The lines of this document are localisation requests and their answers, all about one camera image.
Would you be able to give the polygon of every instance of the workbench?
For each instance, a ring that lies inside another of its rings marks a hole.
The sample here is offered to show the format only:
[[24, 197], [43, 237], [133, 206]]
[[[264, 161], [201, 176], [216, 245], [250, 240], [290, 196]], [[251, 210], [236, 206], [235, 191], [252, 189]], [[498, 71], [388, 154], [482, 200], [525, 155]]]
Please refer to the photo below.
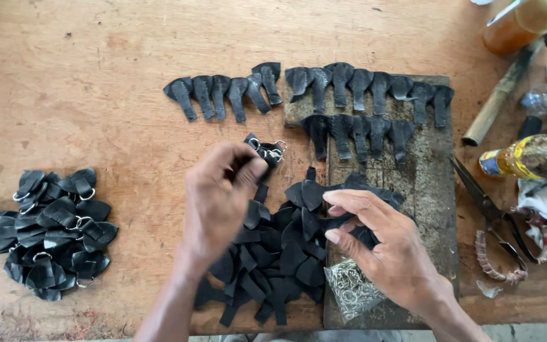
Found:
[[[478, 156], [511, 144], [524, 118], [509, 105], [480, 147], [461, 146], [511, 61], [480, 41], [479, 29], [495, 9], [499, 5], [467, 0], [0, 0], [0, 207], [16, 208], [11, 196], [25, 169], [67, 175], [94, 167], [96, 198], [112, 205], [108, 220], [120, 227], [106, 252], [108, 269], [93, 286], [67, 291], [59, 302], [37, 299], [8, 279], [0, 255], [0, 339], [133, 336], [181, 239], [184, 175], [219, 141], [242, 141], [253, 132], [288, 144], [286, 161], [269, 183], [272, 210], [308, 166], [316, 166], [322, 180], [324, 163], [314, 159], [300, 129], [283, 127], [282, 106], [263, 116], [246, 104], [247, 121], [238, 124], [228, 104], [226, 120], [200, 116], [188, 123], [162, 92], [177, 77], [245, 77], [264, 61], [280, 61], [283, 69], [346, 61], [372, 71], [446, 75], [456, 91], [455, 154], [475, 172]], [[547, 64], [547, 51], [536, 64]], [[544, 80], [538, 70], [522, 91]], [[498, 206], [515, 204], [512, 178], [476, 179]], [[495, 299], [482, 295], [475, 281], [486, 276], [473, 246], [482, 217], [461, 183], [455, 189], [461, 306], [479, 324], [547, 322], [547, 264], [530, 265], [526, 282]], [[490, 255], [496, 260], [503, 252], [491, 245]], [[253, 319], [257, 309], [254, 301], [245, 305], [226, 329], [218, 323], [223, 305], [209, 303], [193, 315], [191, 332], [323, 329], [322, 306], [306, 296], [287, 305], [286, 327], [273, 319], [260, 326]]]

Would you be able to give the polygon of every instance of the hand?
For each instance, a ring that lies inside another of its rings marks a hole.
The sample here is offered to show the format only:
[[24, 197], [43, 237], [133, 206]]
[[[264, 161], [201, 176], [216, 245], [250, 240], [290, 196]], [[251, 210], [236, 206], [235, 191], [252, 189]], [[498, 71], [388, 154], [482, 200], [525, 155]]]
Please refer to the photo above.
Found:
[[187, 173], [183, 239], [177, 253], [182, 269], [202, 276], [229, 247], [266, 169], [267, 162], [250, 146], [224, 142]]
[[[455, 300], [453, 286], [436, 271], [413, 220], [369, 191], [335, 190], [326, 192], [324, 200], [334, 205], [330, 216], [357, 215], [339, 229], [328, 230], [326, 238], [392, 301], [424, 317], [437, 302]], [[357, 225], [366, 225], [381, 242], [372, 251], [348, 234]]]

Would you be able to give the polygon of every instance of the bag of key rings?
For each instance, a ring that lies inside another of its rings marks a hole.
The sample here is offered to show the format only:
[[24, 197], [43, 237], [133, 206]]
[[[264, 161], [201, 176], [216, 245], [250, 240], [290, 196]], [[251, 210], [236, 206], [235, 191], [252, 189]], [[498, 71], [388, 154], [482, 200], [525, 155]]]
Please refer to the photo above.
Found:
[[369, 311], [386, 298], [362, 273], [353, 259], [325, 267], [324, 273], [341, 312], [343, 323]]

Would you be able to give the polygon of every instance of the forearm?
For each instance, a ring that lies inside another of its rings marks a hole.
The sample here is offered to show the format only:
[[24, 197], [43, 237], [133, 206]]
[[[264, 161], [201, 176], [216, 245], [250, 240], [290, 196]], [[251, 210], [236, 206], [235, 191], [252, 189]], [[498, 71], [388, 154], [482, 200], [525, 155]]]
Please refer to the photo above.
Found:
[[438, 300], [430, 312], [421, 315], [437, 342], [490, 342], [454, 298]]
[[192, 270], [186, 263], [178, 260], [134, 341], [186, 342], [189, 337], [193, 301], [201, 276], [200, 272]]

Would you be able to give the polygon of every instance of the wooden handle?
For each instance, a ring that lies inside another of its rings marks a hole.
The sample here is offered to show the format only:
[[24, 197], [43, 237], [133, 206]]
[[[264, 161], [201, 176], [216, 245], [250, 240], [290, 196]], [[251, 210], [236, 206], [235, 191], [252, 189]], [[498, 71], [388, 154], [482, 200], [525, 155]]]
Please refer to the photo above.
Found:
[[543, 39], [539, 38], [536, 41], [525, 46], [516, 57], [514, 63], [507, 70], [505, 76], [497, 83], [495, 89], [487, 102], [482, 106], [482, 109], [472, 122], [472, 125], [467, 130], [466, 134], [461, 138], [464, 144], [469, 146], [478, 146], [484, 136], [489, 131], [489, 128], [497, 118], [501, 107], [506, 103], [507, 98], [512, 94], [516, 84], [520, 82], [523, 76], [527, 73], [529, 65], [533, 60], [533, 56], [541, 50]]

